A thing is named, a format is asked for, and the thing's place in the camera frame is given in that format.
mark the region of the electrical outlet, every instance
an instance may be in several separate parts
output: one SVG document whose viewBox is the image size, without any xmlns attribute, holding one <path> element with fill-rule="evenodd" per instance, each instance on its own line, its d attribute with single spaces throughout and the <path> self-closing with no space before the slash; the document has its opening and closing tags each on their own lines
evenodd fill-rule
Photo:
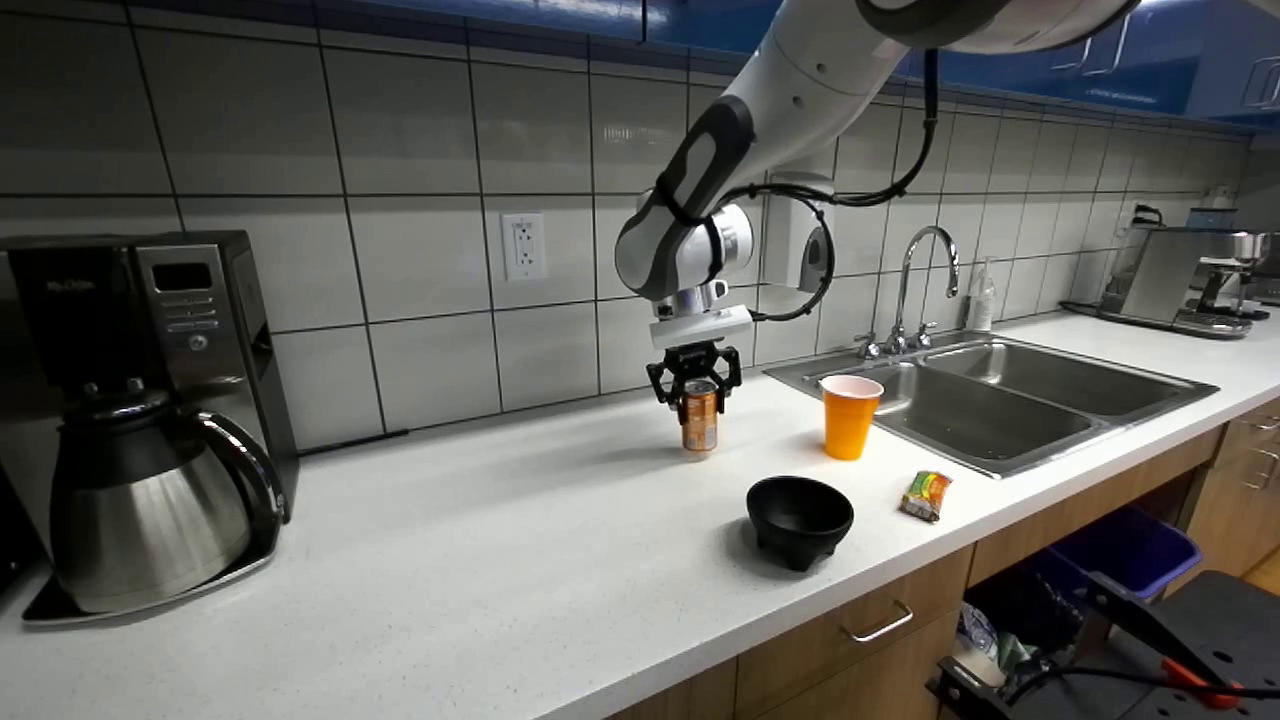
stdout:
<svg viewBox="0 0 1280 720">
<path fill-rule="evenodd" d="M 507 286 L 549 281 L 542 215 L 503 215 Z"/>
</svg>

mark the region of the soap dispenser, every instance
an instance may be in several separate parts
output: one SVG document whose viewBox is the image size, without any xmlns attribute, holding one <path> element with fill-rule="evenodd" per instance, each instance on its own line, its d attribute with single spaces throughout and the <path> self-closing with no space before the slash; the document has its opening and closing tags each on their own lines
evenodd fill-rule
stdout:
<svg viewBox="0 0 1280 720">
<path fill-rule="evenodd" d="M 990 327 L 994 327 L 994 286 L 989 265 L 974 265 L 963 298 L 963 331 L 990 331 Z"/>
</svg>

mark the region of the appliance on counter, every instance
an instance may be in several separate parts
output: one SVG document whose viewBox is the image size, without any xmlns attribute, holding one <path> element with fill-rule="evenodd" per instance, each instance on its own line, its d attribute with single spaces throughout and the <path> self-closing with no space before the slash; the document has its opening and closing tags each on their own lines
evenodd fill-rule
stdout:
<svg viewBox="0 0 1280 720">
<path fill-rule="evenodd" d="M 0 465 L 57 572 L 27 623 L 271 556 L 294 444 L 242 232 L 0 240 L 0 343 Z"/>
<path fill-rule="evenodd" d="M 1257 251 L 1230 230 L 1137 230 L 1118 250 L 1099 316 L 1193 338 L 1243 338 Z"/>
</svg>

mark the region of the black coffee machine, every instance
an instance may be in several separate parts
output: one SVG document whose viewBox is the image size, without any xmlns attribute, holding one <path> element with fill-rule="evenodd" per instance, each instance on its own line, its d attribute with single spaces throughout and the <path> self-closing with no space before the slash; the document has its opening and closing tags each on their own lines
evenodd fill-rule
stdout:
<svg viewBox="0 0 1280 720">
<path fill-rule="evenodd" d="M 294 444 L 242 232 L 2 240 L 0 343 L 0 465 L 57 578 L 27 620 L 271 556 Z"/>
</svg>

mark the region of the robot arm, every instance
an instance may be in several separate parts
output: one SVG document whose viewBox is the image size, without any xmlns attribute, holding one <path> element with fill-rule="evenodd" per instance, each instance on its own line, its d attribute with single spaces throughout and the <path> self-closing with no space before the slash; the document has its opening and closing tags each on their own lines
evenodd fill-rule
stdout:
<svg viewBox="0 0 1280 720">
<path fill-rule="evenodd" d="M 722 192 L 835 140 L 907 49 L 1037 53 L 1078 42 L 1132 6 L 785 0 L 765 46 L 689 128 L 615 240 L 615 275 L 657 305 L 650 341 L 668 352 L 664 365 L 679 365 L 685 349 L 707 357 L 707 343 L 750 323 L 750 312 L 720 307 L 722 286 L 716 275 L 750 251 L 750 230 L 739 207 L 722 204 Z M 679 388 L 657 381 L 657 392 L 679 404 Z"/>
</svg>

